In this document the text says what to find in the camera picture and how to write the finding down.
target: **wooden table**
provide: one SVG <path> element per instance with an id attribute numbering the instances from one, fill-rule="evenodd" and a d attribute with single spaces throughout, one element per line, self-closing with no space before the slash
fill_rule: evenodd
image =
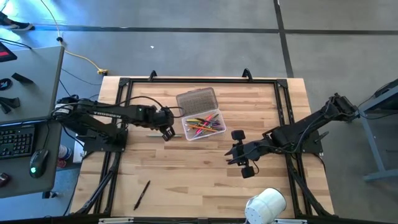
<path id="1" fill-rule="evenodd" d="M 119 79 L 104 77 L 99 101 L 115 102 Z M 295 120 L 298 121 L 310 114 L 304 81 L 301 78 L 287 81 Z M 280 217 L 294 216 L 284 156 L 269 154 L 261 157 L 257 162 L 260 172 L 248 179 L 241 177 L 240 167 L 228 166 L 224 156 L 234 143 L 231 131 L 243 129 L 245 142 L 249 142 L 262 138 L 263 132 L 279 125 L 272 85 L 135 83 L 132 96 L 150 96 L 163 105 L 176 106 L 176 95 L 209 86 L 215 90 L 228 130 L 210 138 L 187 141 L 181 119 L 175 119 L 174 129 L 183 137 L 164 142 L 162 138 L 146 136 L 157 133 L 155 131 L 130 126 L 126 151 L 119 166 L 112 216 L 243 218 L 247 200 L 268 187 L 280 190 L 287 199 L 287 208 Z M 154 105 L 145 98 L 135 99 L 131 101 L 133 103 Z M 98 119 L 110 122 L 108 118 Z M 103 157 L 104 153 L 96 152 L 83 161 L 71 212 L 77 211 L 97 188 Z M 311 154 L 303 155 L 303 163 L 308 187 L 324 208 L 333 213 L 322 163 Z M 141 205 L 133 211 L 148 180 L 151 184 Z M 108 189 L 105 189 L 103 208 L 107 196 Z M 300 208 L 304 210 L 300 190 L 298 196 Z"/>

